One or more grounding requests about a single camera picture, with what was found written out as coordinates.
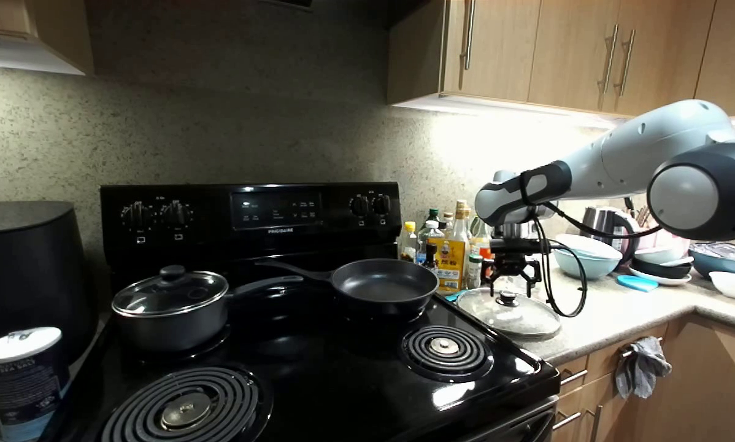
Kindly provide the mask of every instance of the oven handle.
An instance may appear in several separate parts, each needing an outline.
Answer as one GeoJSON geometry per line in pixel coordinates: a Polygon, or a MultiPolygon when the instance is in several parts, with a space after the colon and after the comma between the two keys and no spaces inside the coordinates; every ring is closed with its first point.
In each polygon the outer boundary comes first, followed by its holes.
{"type": "Polygon", "coordinates": [[[543,442],[547,439],[552,428],[553,420],[555,420],[555,402],[558,398],[550,402],[549,398],[542,406],[532,411],[528,411],[515,419],[502,423],[496,428],[485,431],[466,439],[460,439],[458,442],[488,442],[499,441],[505,434],[512,433],[517,428],[525,426],[528,434],[522,439],[522,442],[543,442]]]}

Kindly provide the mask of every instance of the glass pot lid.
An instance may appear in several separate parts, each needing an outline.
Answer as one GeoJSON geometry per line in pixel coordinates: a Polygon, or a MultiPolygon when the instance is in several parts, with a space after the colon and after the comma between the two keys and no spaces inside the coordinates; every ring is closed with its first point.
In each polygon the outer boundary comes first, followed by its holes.
{"type": "Polygon", "coordinates": [[[227,290],[228,281],[217,273],[165,266],[116,294],[112,309],[121,316],[170,316],[217,302],[227,290]]]}
{"type": "Polygon", "coordinates": [[[558,315],[538,300],[507,290],[482,287],[463,292],[458,307],[489,327],[516,336],[553,336],[561,328],[558,315]]]}

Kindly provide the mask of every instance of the cabinet handle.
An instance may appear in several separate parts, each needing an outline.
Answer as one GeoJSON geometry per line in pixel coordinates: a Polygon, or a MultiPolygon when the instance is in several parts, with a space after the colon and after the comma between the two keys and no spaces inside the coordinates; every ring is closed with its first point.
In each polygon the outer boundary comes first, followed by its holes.
{"type": "Polygon", "coordinates": [[[590,409],[586,409],[586,413],[594,416],[594,425],[591,426],[591,442],[596,442],[597,431],[599,431],[599,419],[602,417],[602,406],[597,406],[597,412],[593,413],[590,409]]]}
{"type": "Polygon", "coordinates": [[[468,37],[466,37],[466,52],[461,53],[460,56],[464,58],[465,70],[471,67],[471,41],[474,39],[474,11],[477,9],[477,0],[471,0],[471,7],[468,12],[468,37]]]}
{"type": "Polygon", "coordinates": [[[614,87],[621,87],[621,90],[618,93],[619,97],[623,97],[623,92],[626,89],[626,79],[629,78],[629,63],[632,61],[632,48],[634,47],[634,29],[632,29],[632,33],[629,34],[629,42],[626,46],[626,63],[623,65],[623,78],[621,79],[621,83],[614,84],[614,87]]]}
{"type": "Polygon", "coordinates": [[[572,416],[567,416],[566,414],[561,413],[561,411],[556,411],[556,414],[558,414],[559,416],[564,417],[564,420],[562,420],[558,424],[553,425],[553,431],[558,430],[562,426],[567,425],[568,423],[570,423],[570,422],[574,421],[575,419],[578,419],[578,417],[580,417],[580,411],[578,411],[577,413],[573,414],[572,416]]]}
{"type": "Polygon", "coordinates": [[[612,57],[615,53],[615,40],[618,39],[618,23],[614,26],[614,35],[611,39],[605,39],[606,42],[610,42],[610,54],[608,55],[608,67],[605,71],[605,81],[601,81],[599,83],[602,83],[602,95],[605,95],[608,93],[608,84],[610,82],[610,72],[612,71],[612,57]]]}
{"type": "MultiPolygon", "coordinates": [[[[662,338],[657,338],[657,341],[659,341],[660,344],[662,344],[662,338]]],[[[626,359],[630,356],[632,356],[632,353],[634,353],[634,350],[626,350],[625,352],[621,353],[621,359],[626,359]]]]}
{"type": "MultiPolygon", "coordinates": [[[[569,371],[569,370],[567,370],[567,369],[564,369],[564,373],[572,374],[572,372],[569,371]]],[[[577,373],[572,374],[572,376],[570,376],[570,377],[568,377],[566,379],[562,379],[561,380],[561,385],[564,386],[565,384],[569,384],[570,382],[574,381],[575,379],[582,378],[583,376],[585,376],[587,374],[588,374],[588,370],[580,370],[577,373]]]]}

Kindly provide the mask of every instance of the speckled backsplash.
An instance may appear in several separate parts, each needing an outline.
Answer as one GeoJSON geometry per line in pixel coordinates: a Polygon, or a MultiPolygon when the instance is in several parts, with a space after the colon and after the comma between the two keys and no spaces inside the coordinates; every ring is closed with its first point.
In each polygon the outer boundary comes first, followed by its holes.
{"type": "Polygon", "coordinates": [[[597,136],[386,106],[383,3],[92,0],[96,77],[0,69],[0,200],[73,201],[102,275],[101,184],[391,180],[419,221],[597,136]]]}

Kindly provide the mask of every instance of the yellow label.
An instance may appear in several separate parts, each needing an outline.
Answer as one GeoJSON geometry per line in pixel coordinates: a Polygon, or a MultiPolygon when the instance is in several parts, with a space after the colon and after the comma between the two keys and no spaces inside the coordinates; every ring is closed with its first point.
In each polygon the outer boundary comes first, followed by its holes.
{"type": "Polygon", "coordinates": [[[428,243],[437,246],[438,289],[441,293],[457,293],[463,285],[463,263],[466,243],[444,238],[428,238],[428,243]]]}

